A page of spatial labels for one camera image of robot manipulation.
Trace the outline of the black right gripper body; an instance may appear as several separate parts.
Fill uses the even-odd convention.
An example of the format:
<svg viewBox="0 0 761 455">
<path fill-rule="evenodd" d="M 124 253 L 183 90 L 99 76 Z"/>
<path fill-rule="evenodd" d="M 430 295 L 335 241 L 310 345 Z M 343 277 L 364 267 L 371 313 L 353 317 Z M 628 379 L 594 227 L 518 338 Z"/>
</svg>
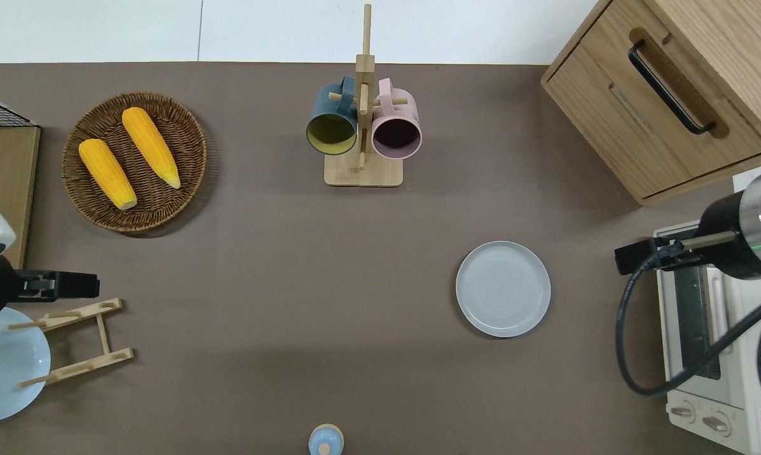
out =
<svg viewBox="0 0 761 455">
<path fill-rule="evenodd" d="M 671 236 L 643 237 L 640 241 L 614 250 L 614 261 L 620 276 L 634 274 L 641 264 L 653 254 L 663 251 L 661 257 L 651 262 L 652 270 L 672 272 L 684 268 L 705 265 L 704 257 L 691 250 L 684 250 L 682 240 Z"/>
</svg>

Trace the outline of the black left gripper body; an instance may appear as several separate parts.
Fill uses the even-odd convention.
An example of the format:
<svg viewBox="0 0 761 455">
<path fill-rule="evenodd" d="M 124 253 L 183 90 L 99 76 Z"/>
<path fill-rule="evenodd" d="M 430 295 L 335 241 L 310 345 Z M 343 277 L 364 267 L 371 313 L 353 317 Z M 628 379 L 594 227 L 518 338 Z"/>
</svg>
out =
<svg viewBox="0 0 761 455">
<path fill-rule="evenodd" d="M 96 298 L 100 292 L 97 274 L 56 270 L 15 270 L 15 273 L 22 280 L 20 300 Z"/>
</svg>

